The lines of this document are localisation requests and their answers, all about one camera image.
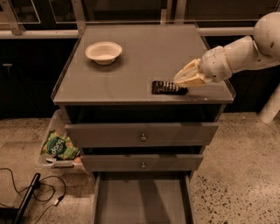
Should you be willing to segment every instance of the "gray drawer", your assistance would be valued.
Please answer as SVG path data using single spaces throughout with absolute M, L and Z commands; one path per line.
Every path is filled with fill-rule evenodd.
M 189 178 L 179 173 L 98 173 L 93 224 L 194 224 Z
M 83 123 L 66 125 L 76 147 L 148 147 L 208 145 L 216 122 Z
M 88 172 L 196 171 L 203 155 L 81 156 Z

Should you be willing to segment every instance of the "white bowl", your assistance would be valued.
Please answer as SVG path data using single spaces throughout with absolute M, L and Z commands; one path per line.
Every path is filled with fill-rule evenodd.
M 109 65 L 113 63 L 122 52 L 122 48 L 113 42 L 97 42 L 86 49 L 86 55 L 99 65 Z

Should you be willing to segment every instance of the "white robotic arm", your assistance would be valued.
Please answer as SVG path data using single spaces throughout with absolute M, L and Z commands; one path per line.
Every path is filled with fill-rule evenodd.
M 242 70 L 258 70 L 280 65 L 280 12 L 262 17 L 250 36 L 207 51 L 174 77 L 180 87 L 199 87 L 229 79 Z

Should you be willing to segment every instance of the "floor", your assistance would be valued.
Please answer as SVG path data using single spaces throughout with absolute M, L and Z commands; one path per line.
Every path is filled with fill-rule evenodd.
M 91 177 L 53 173 L 37 165 L 49 122 L 48 118 L 0 121 L 0 168 L 12 169 L 17 189 L 28 186 L 36 172 L 42 178 L 58 175 L 65 180 L 66 197 L 38 223 L 90 223 L 95 187 Z M 280 223 L 280 115 L 265 124 L 256 113 L 222 114 L 219 125 L 191 179 L 197 223 Z M 63 194 L 59 179 L 45 182 L 55 186 L 54 197 L 46 203 L 32 198 L 22 223 L 36 223 Z M 8 171 L 0 171 L 0 183 L 0 203 L 18 205 L 22 194 L 15 193 Z M 46 199 L 51 191 L 46 186 L 43 190 L 37 194 Z M 0 217 L 0 223 L 9 222 Z

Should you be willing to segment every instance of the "snack bag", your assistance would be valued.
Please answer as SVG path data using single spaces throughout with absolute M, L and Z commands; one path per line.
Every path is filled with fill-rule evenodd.
M 72 160 L 79 154 L 79 149 L 73 146 L 69 137 L 52 130 L 41 150 L 41 154 L 45 153 L 54 155 L 60 160 Z

